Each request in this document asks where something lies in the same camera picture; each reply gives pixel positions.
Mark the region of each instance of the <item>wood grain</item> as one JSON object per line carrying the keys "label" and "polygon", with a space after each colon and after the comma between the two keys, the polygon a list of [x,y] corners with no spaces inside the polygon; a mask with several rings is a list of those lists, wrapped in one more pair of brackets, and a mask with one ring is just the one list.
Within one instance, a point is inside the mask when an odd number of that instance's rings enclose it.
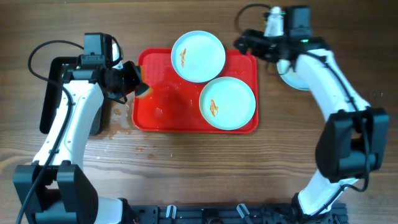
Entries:
{"label": "wood grain", "polygon": [[[85,32],[115,36],[125,58],[148,47],[171,47],[190,30],[207,30],[227,48],[238,34],[233,17],[254,1],[133,1],[0,5],[0,222],[13,223],[20,208],[12,175],[44,142],[39,131],[46,84],[27,69],[30,52],[54,39],[83,43]],[[348,190],[351,223],[398,220],[398,16],[393,1],[269,1],[309,4],[314,35],[331,45],[348,80],[373,106],[391,115],[382,169],[369,190]],[[262,9],[242,17],[242,27],[262,29]],[[47,75],[58,56],[80,51],[48,46],[34,57]],[[288,202],[316,169],[315,145],[324,120],[309,92],[287,86],[259,62],[260,124],[247,135],[147,133],[131,122],[129,104],[111,104],[105,130],[90,137],[85,174],[98,193],[133,205]]]}

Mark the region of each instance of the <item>white bowl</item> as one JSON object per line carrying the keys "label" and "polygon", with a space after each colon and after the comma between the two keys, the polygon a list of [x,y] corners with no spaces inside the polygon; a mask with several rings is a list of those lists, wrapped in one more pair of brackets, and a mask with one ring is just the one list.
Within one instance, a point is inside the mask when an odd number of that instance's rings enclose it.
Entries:
{"label": "white bowl", "polygon": [[[210,110],[212,100],[218,107],[215,115]],[[199,108],[204,119],[213,127],[234,130],[243,127],[253,117],[256,98],[242,80],[221,77],[204,87],[199,97]]]}
{"label": "white bowl", "polygon": [[[181,53],[185,50],[182,65]],[[225,49],[209,32],[196,30],[182,35],[174,44],[171,55],[174,70],[185,80],[202,83],[215,78],[225,64]]]}
{"label": "white bowl", "polygon": [[286,84],[298,90],[309,91],[307,82],[302,80],[299,75],[294,72],[293,68],[289,68],[290,61],[279,60],[276,67],[279,74],[281,74],[280,77],[286,82]]}

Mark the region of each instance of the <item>black cable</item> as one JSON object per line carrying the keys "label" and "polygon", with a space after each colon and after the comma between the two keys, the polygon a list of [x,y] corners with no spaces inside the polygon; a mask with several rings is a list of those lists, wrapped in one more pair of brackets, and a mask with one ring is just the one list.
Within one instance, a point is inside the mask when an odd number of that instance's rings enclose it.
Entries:
{"label": "black cable", "polygon": [[269,5],[266,5],[266,4],[248,4],[247,6],[244,6],[238,13],[237,13],[237,15],[235,16],[235,19],[234,19],[234,26],[235,26],[235,30],[238,32],[238,33],[242,33],[242,30],[241,30],[241,28],[239,27],[239,18],[242,16],[242,13],[246,10],[246,9],[249,9],[249,8],[251,8],[251,7],[266,7],[267,9],[270,9],[271,7],[269,6]]}
{"label": "black cable", "polygon": [[120,104],[125,105],[125,104],[127,103],[127,96],[126,96],[126,94],[123,92],[123,90],[120,90],[120,94],[122,95],[122,97],[123,97],[123,99],[124,99],[124,102],[121,101],[121,100],[119,100],[119,99],[110,98],[110,97],[108,96],[108,94],[106,94],[105,97],[107,97],[107,98],[110,99],[110,100],[113,100],[113,101],[115,101],[115,102],[118,102],[118,103],[120,103]]}
{"label": "black cable", "polygon": [[66,96],[67,96],[67,98],[68,98],[68,110],[67,110],[67,114],[66,114],[66,116],[65,116],[65,120],[64,120],[63,123],[62,123],[60,132],[58,133],[58,136],[57,136],[57,138],[55,139],[53,148],[52,148],[51,151],[50,151],[49,157],[48,157],[47,160],[45,161],[45,163],[44,163],[44,165],[43,165],[41,171],[39,172],[39,174],[37,175],[35,181],[33,182],[32,187],[29,189],[29,192],[28,192],[28,194],[26,195],[26,198],[25,198],[25,200],[24,200],[24,203],[22,204],[22,207],[21,207],[21,209],[19,210],[19,214],[18,214],[17,221],[16,221],[17,224],[20,224],[20,223],[21,223],[22,217],[24,216],[24,212],[25,212],[26,206],[27,206],[28,203],[29,203],[30,198],[32,197],[32,195],[33,195],[34,191],[36,190],[37,186],[39,185],[40,181],[43,179],[44,172],[45,172],[45,170],[47,169],[47,167],[49,166],[49,164],[50,164],[51,160],[53,159],[55,153],[57,153],[57,148],[58,148],[59,142],[61,141],[61,138],[62,138],[62,136],[63,136],[63,133],[65,132],[65,129],[66,129],[67,124],[68,124],[69,119],[70,119],[70,114],[71,114],[71,112],[72,112],[73,99],[72,99],[72,96],[70,95],[69,91],[68,91],[65,87],[63,87],[61,84],[59,84],[59,83],[57,83],[57,82],[55,82],[55,81],[53,81],[53,80],[49,80],[48,78],[44,78],[43,76],[41,76],[41,75],[35,73],[35,72],[33,71],[33,69],[32,69],[32,58],[33,58],[33,55],[34,55],[39,49],[41,49],[42,47],[44,47],[44,46],[46,46],[46,45],[48,45],[48,44],[54,44],[54,43],[70,44],[70,45],[73,45],[73,46],[75,46],[75,47],[79,47],[79,48],[81,48],[81,49],[84,49],[82,46],[80,46],[80,45],[78,45],[78,44],[75,44],[75,43],[73,43],[73,42],[66,41],[66,40],[52,40],[52,41],[48,41],[48,42],[46,42],[46,43],[43,43],[43,44],[40,44],[39,46],[37,46],[37,47],[32,51],[32,53],[30,53],[29,58],[28,58],[28,60],[27,60],[27,67],[28,67],[29,71],[30,71],[35,77],[37,77],[37,78],[39,78],[39,79],[41,79],[41,80],[44,80],[44,81],[50,83],[51,85],[56,86],[57,88],[59,88],[59,89],[61,89],[62,91],[65,92],[65,94],[66,94]]}

